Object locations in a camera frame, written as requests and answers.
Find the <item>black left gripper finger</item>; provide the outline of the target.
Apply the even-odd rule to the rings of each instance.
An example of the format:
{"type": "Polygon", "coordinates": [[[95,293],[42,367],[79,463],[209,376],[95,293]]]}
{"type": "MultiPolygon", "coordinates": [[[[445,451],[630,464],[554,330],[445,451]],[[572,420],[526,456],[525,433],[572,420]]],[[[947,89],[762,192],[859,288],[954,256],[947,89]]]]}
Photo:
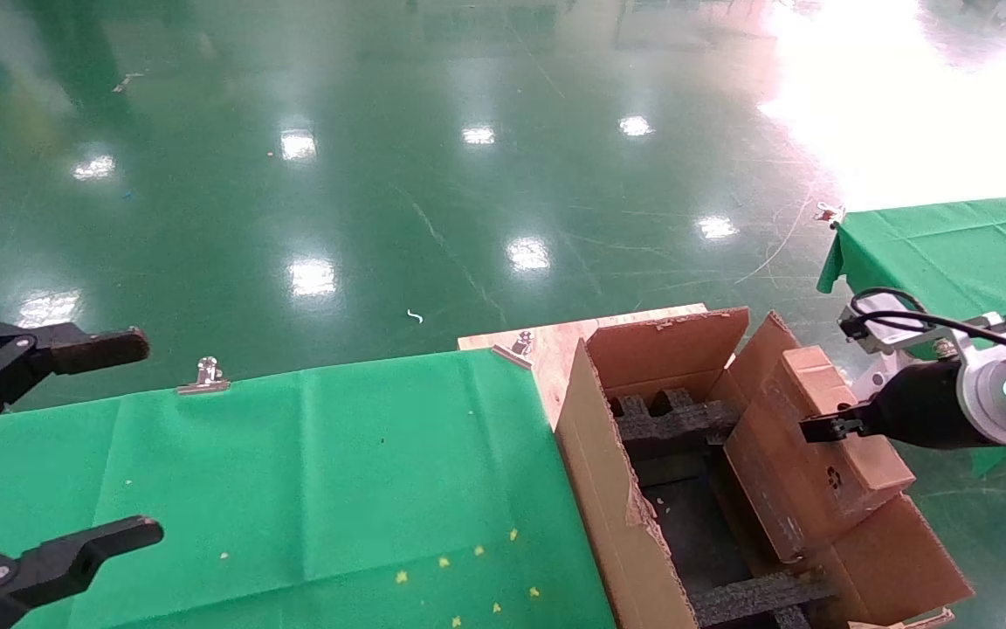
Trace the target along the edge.
{"type": "Polygon", "coordinates": [[[91,373],[148,355],[150,342],[136,327],[92,334],[71,322],[23,328],[0,321],[0,415],[48,376],[91,373]]]}
{"type": "Polygon", "coordinates": [[[0,552],[0,628],[12,628],[40,606],[83,593],[109,558],[162,539],[159,522],[132,516],[45,541],[18,557],[0,552]]]}

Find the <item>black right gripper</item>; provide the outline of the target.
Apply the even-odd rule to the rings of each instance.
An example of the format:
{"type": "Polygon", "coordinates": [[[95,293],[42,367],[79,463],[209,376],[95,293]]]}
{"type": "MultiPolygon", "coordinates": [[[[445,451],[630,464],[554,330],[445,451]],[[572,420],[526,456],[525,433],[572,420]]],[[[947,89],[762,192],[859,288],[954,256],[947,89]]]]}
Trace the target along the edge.
{"type": "Polygon", "coordinates": [[[807,443],[883,435],[934,450],[982,445],[961,406],[961,362],[911,363],[866,402],[839,403],[835,411],[800,422],[807,443]]]}

